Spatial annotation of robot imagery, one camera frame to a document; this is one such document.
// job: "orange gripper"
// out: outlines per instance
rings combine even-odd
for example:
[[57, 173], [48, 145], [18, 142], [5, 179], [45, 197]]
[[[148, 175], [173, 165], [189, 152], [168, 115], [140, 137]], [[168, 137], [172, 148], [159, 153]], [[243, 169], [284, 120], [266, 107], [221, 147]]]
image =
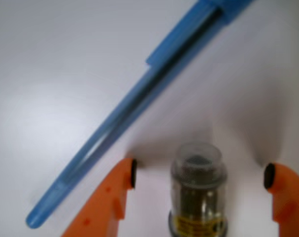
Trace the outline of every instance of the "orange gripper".
[[299, 176], [284, 165], [269, 164], [264, 186], [273, 195], [273, 220], [280, 237], [299, 237]]
[[134, 188], [136, 161], [125, 158], [106, 176], [62, 237], [116, 237], [127, 190]]

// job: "black fingertip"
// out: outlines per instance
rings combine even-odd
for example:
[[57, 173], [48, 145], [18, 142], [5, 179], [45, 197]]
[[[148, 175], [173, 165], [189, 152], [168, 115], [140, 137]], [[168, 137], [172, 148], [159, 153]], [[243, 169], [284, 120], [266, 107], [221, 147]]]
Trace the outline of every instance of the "black fingertip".
[[264, 171], [264, 187], [266, 189], [269, 189], [272, 187], [273, 182], [274, 182], [275, 173], [276, 173], [276, 168], [275, 168], [274, 164], [270, 163], [266, 167], [266, 170]]
[[137, 169], [137, 161], [133, 159], [131, 164], [131, 186], [133, 187], [133, 189], [135, 188], [136, 185], [136, 169]]

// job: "blue pen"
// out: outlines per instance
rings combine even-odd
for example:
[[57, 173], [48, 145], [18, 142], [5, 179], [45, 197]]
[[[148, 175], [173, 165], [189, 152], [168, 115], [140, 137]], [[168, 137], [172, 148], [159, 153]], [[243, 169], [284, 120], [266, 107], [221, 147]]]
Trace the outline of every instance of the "blue pen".
[[78, 151], [26, 219], [40, 227], [128, 127], [194, 56], [252, 0], [200, 0], [147, 59], [151, 65], [123, 101]]

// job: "small glass vial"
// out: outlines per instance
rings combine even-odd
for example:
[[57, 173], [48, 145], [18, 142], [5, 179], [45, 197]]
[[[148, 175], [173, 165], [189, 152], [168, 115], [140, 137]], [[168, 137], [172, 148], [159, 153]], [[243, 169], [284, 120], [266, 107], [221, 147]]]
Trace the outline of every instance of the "small glass vial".
[[171, 167], [169, 227], [174, 237], [226, 235], [227, 172], [221, 158], [220, 150], [211, 144], [180, 147]]

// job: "white table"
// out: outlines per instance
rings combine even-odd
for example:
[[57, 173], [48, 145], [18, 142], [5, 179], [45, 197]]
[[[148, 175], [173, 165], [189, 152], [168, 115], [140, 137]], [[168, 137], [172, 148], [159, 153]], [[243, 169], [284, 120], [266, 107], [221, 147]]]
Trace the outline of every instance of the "white table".
[[[299, 173], [299, 0], [256, 1], [198, 55], [41, 228], [25, 224], [52, 181], [147, 70], [146, 57], [193, 3], [0, 1], [0, 237], [60, 236], [129, 151], [142, 165], [119, 237], [169, 236], [170, 160], [179, 144], [191, 140], [212, 140], [223, 153], [229, 172], [228, 236], [277, 236], [263, 168], [233, 128], [236, 116], [249, 109], [240, 107], [247, 95], [252, 97], [246, 105], [254, 106], [280, 96], [287, 109], [280, 118], [279, 158]], [[282, 89], [260, 94], [266, 77]]]

